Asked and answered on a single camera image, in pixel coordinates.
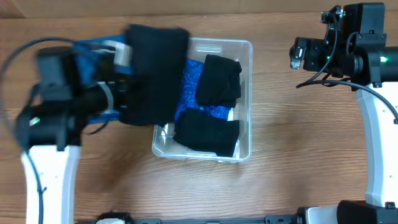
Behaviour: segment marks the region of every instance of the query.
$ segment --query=black cloth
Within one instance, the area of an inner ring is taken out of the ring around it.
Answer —
[[[127,81],[126,108],[120,121],[132,125],[174,121],[189,33],[180,28],[130,25],[126,43],[132,47],[132,76]]]
[[[239,137],[239,121],[225,121],[187,109],[181,112],[174,131],[174,140],[190,149],[232,157]]]
[[[234,108],[241,97],[239,74],[241,64],[217,55],[207,55],[196,93],[202,106],[227,106]]]

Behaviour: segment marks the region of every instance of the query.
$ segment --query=blue glitter cloth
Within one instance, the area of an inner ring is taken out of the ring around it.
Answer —
[[[197,104],[195,94],[197,92],[198,82],[203,66],[203,62],[187,60],[181,80],[182,90],[177,112],[175,114],[175,120],[178,120],[180,113],[185,111],[187,108],[202,110],[214,118],[224,120],[228,119],[228,113],[231,108],[225,106],[200,106]]]

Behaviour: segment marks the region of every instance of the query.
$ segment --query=green led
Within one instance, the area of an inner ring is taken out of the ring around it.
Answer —
[[[40,118],[32,118],[30,121],[29,121],[29,125],[30,126],[33,126],[33,125],[35,125],[35,124],[37,124],[37,123],[39,123],[40,122]]]
[[[380,57],[380,62],[387,62],[388,61],[388,58],[386,58],[386,57]]]

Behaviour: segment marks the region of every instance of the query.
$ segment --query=wooden table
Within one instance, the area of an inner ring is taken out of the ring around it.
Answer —
[[[244,164],[161,159],[151,151],[152,127],[113,123],[83,138],[75,218],[93,218],[109,210],[164,220],[263,217],[294,213],[301,206],[364,199],[366,146],[354,93],[344,86],[297,90],[295,85],[313,73],[289,68],[288,53],[296,37],[323,38],[325,25],[319,20],[319,13],[2,19],[0,59],[28,40],[90,39],[118,34],[128,23],[181,26],[193,37],[249,40],[254,47],[252,159]],[[398,13],[388,12],[388,45],[398,45],[396,27]],[[7,74],[11,116],[17,115],[35,83],[33,52],[39,47],[22,54]],[[10,135],[2,134],[0,223],[25,222],[19,156]]]

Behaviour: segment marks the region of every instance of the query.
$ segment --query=plastic bin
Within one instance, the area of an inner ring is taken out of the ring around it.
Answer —
[[[250,159],[252,147],[252,53],[253,46],[246,40],[224,40],[191,38],[189,58],[205,61],[208,54],[231,58],[240,62],[242,97],[237,99],[236,107],[229,112],[228,120],[240,120],[239,138],[233,157],[220,157],[214,152],[194,151],[173,140],[174,124],[155,126],[152,151],[156,156],[168,159],[207,159],[220,162],[245,162]]]

